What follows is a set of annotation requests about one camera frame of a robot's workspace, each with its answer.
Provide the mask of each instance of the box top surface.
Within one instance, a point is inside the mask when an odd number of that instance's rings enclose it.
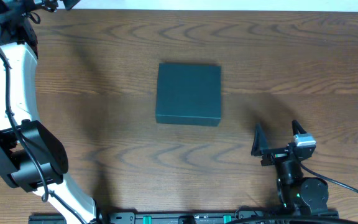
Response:
[[[161,63],[157,116],[221,118],[221,67]]]

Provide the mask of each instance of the white background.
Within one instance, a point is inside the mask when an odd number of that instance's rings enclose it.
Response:
[[[358,0],[81,0],[74,9],[358,12]]]

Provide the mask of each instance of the box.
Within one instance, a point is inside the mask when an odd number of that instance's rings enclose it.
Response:
[[[155,119],[165,124],[217,126],[221,120],[221,67],[161,63]]]

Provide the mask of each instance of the wood grain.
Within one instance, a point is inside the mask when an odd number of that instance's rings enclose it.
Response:
[[[104,208],[235,210],[278,203],[273,167],[250,156],[253,128],[273,146],[298,119],[318,141],[305,164],[358,188],[358,13],[40,12],[37,102],[70,172]],[[223,68],[217,128],[156,124],[160,62]],[[329,186],[358,221],[358,195]],[[55,212],[0,178],[0,223]]]

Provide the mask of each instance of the wooden tabletop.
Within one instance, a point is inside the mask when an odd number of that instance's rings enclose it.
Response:
[[[278,204],[274,167],[250,155],[297,119],[317,140],[304,164],[358,188],[358,13],[38,12],[37,103],[70,173],[104,208],[235,210]],[[160,62],[222,66],[217,128],[155,122]],[[358,221],[358,195],[329,185],[329,208]],[[0,178],[0,223],[54,213]]]

